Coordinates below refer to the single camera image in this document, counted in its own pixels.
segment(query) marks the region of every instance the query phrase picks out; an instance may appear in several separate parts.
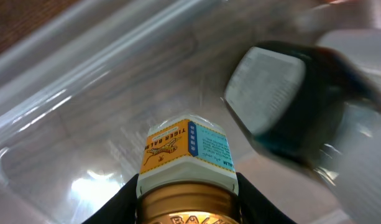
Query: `brown surface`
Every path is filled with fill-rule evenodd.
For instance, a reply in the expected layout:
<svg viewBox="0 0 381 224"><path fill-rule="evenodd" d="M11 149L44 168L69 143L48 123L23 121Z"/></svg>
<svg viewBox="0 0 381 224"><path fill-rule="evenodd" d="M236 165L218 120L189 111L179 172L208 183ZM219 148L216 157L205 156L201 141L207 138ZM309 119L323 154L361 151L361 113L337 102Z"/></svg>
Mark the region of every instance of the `brown surface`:
<svg viewBox="0 0 381 224"><path fill-rule="evenodd" d="M125 184L139 171L148 129L192 111L226 130L238 169L294 221L308 223L337 209L325 189L298 174L269 169L272 163L258 157L240 160L252 148L220 99L239 59L258 41L311 43L315 36L297 33L292 22L314 5L312 0L224 2L134 54L6 143L11 151L2 166L10 194L24 199L35 217L79 223L95 212L95 202L75 197L76 180L89 178L92 170L112 173ZM0 204L0 223L6 223L2 214L9 218L15 212L10 206L16 205ZM305 213L305 207L315 209Z"/></svg>
<svg viewBox="0 0 381 224"><path fill-rule="evenodd" d="M79 0L0 0L0 54Z"/></svg>

